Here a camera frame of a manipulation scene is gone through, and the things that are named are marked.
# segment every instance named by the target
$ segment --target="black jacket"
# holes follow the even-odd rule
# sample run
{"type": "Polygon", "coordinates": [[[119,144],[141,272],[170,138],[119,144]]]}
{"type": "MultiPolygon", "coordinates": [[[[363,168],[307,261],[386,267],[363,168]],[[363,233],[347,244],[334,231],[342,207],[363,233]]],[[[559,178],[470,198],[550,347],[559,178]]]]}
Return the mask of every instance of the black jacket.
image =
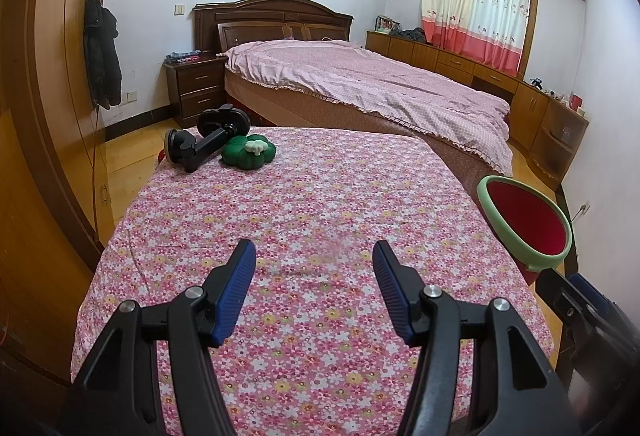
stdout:
{"type": "Polygon", "coordinates": [[[120,104],[122,72],[113,42],[118,37],[116,18],[98,0],[84,8],[84,58],[91,97],[105,109],[120,104]]]}

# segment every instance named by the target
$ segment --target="metal screw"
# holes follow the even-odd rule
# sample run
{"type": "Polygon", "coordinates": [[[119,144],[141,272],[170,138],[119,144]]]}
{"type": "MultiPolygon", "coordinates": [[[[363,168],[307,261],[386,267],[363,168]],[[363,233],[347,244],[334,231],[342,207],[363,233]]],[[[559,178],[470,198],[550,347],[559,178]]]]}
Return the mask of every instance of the metal screw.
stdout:
{"type": "Polygon", "coordinates": [[[507,311],[511,307],[509,301],[507,299],[503,299],[502,297],[498,297],[498,299],[494,299],[494,308],[498,311],[507,311]]]}
{"type": "Polygon", "coordinates": [[[133,310],[136,309],[136,303],[134,303],[133,301],[121,302],[120,306],[118,307],[118,309],[122,313],[131,313],[133,310]]]}
{"type": "Polygon", "coordinates": [[[436,285],[427,285],[422,289],[422,292],[432,299],[436,299],[436,297],[440,297],[442,295],[442,288],[436,285]]]}
{"type": "Polygon", "coordinates": [[[201,297],[204,293],[204,290],[201,286],[191,286],[191,288],[187,288],[187,291],[184,294],[187,296],[187,299],[197,299],[201,297]]]}

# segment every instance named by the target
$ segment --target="wooden floor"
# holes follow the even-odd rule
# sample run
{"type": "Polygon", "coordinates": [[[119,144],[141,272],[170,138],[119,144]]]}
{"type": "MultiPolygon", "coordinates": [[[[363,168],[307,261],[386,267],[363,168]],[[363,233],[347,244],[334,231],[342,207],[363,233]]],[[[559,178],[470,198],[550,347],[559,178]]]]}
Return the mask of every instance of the wooden floor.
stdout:
{"type": "MultiPolygon", "coordinates": [[[[107,142],[111,208],[116,224],[124,216],[133,198],[154,172],[158,162],[158,153],[164,147],[164,133],[172,127],[179,129],[178,125],[169,119],[107,142]]],[[[510,146],[510,148],[513,152],[513,161],[511,162],[513,177],[556,201],[556,194],[531,172],[524,156],[515,147],[510,146]]],[[[558,271],[564,273],[564,265],[561,265],[558,271]]],[[[562,323],[537,295],[536,298],[554,338],[556,349],[549,360],[555,366],[558,360],[562,323]]]]}

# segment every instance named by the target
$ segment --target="floral curtain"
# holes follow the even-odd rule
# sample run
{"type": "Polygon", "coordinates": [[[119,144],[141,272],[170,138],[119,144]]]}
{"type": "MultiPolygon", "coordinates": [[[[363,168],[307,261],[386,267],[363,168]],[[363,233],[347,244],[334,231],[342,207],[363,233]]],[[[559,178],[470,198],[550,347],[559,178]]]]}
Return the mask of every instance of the floral curtain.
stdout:
{"type": "Polygon", "coordinates": [[[529,0],[422,0],[428,42],[516,75],[529,0]]]}

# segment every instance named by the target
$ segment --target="nightstand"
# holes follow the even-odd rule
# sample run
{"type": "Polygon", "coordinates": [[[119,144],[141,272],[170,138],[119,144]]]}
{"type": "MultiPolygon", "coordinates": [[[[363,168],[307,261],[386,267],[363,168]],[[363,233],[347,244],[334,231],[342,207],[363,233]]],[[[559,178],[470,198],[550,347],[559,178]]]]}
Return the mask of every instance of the nightstand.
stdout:
{"type": "Polygon", "coordinates": [[[198,116],[226,102],[226,57],[201,54],[196,61],[164,63],[174,119],[180,127],[193,127],[198,116]]]}

